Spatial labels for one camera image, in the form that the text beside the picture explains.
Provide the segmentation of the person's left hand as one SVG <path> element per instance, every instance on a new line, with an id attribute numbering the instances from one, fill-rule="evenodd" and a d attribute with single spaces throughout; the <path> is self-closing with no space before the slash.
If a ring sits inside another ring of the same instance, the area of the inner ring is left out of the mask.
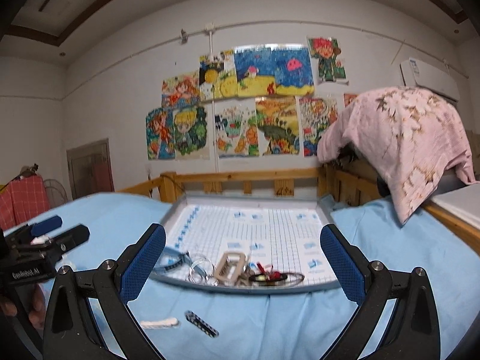
<path id="1" fill-rule="evenodd" d="M 28 318 L 32 326 L 41 331 L 44 328 L 47 314 L 43 288 L 36 283 L 27 293 L 28 302 L 23 303 L 22 306 L 28 311 Z M 16 317 L 17 315 L 16 305 L 5 296 L 1 296 L 1 310 L 7 317 Z"/>

